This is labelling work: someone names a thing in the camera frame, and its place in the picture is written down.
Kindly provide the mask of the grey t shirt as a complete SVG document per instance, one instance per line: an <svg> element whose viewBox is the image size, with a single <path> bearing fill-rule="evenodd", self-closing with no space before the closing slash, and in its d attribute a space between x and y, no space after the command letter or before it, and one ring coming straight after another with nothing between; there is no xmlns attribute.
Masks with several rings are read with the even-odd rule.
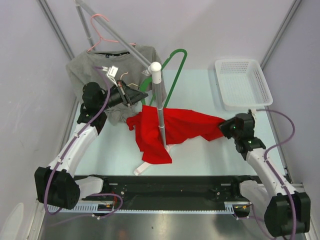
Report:
<svg viewBox="0 0 320 240"><path fill-rule="evenodd" d="M152 62L162 63L156 49L147 45L134 46L147 60ZM106 90L105 81L94 67L111 67L118 68L116 74L116 80L122 77L122 80L127 84L133 84L130 87L134 88L134 85L141 86L141 84L149 77L146 68L129 52L125 50L119 51L94 51L87 52L84 50L73 60L66 65L66 72L69 76L71 86L75 93L75 96L80 104L83 103L83 87L89 82L96 82L99 86ZM126 122L127 118L133 117L138 114L138 103L133 106L126 107L122 103L108 108L105 110L107 119L112 125L116 125L120 122Z"/></svg>

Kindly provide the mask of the red t shirt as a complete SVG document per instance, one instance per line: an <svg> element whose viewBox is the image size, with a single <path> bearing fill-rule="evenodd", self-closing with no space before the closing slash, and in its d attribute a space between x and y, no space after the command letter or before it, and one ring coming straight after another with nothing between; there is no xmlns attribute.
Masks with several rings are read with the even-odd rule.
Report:
<svg viewBox="0 0 320 240"><path fill-rule="evenodd" d="M165 138L168 145L182 144L188 139L202 137L213 141L224 135L219 125L225 120L191 109L165 108ZM135 130L135 141L143 153L142 160L149 164L171 164L172 158L165 149L159 129L157 108L144 105L137 115L127 118L129 130Z"/></svg>

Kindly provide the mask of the pink wire hanger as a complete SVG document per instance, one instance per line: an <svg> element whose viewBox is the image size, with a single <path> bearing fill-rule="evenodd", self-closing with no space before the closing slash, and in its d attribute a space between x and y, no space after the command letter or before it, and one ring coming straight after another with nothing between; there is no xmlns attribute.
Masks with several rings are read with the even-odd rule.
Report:
<svg viewBox="0 0 320 240"><path fill-rule="evenodd" d="M98 39L98 42L96 42L93 46L91 46L86 52L89 53L90 51L94 50L95 47L97 47L102 41L104 42L110 42L110 43L120 43L119 41L117 40L111 40L111 39L107 39L107 38L104 38L101 33L99 32L99 30L97 29L97 27L95 26L95 24L93 23L93 20L95 20L96 18L103 18L105 21L109 22L109 19L107 17L105 17L104 15L102 14L99 14L99 13L96 13L94 15L92 15L90 17L90 24L91 26L93 27L93 29L95 30L96 34L98 35L99 39Z"/></svg>

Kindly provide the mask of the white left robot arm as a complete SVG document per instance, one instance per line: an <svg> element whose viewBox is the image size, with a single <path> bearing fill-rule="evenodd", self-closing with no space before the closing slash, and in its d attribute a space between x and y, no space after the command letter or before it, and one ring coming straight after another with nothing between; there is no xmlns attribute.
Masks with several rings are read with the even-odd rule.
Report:
<svg viewBox="0 0 320 240"><path fill-rule="evenodd" d="M80 199L95 195L100 200L110 196L111 188L102 178L88 176L76 180L75 172L91 143L101 133L106 121L105 110L118 104L131 107L148 96L146 92L118 80L104 90L96 82L82 88L82 104L75 131L57 157L34 173L37 198L45 207L73 209Z"/></svg>

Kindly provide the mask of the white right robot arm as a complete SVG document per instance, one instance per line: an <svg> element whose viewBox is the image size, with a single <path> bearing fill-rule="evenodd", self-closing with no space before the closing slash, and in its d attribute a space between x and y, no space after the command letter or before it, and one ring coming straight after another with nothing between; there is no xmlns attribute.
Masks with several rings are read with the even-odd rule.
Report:
<svg viewBox="0 0 320 240"><path fill-rule="evenodd" d="M233 139L235 149L254 169L263 186L254 180L244 180L230 188L231 196L252 203L252 210L263 213L268 233L273 237L291 240L310 230L311 199L299 192L272 163L261 139L255 136L256 119L253 112L238 113L219 125L223 136Z"/></svg>

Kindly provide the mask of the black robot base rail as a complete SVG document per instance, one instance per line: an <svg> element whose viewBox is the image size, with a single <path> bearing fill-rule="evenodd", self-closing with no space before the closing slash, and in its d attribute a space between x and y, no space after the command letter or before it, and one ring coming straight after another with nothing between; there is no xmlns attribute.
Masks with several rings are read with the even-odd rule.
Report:
<svg viewBox="0 0 320 240"><path fill-rule="evenodd" d="M101 193L114 193L123 205L134 207L190 208L207 210L219 203L246 202L240 194L240 183L257 176L106 176Z"/></svg>

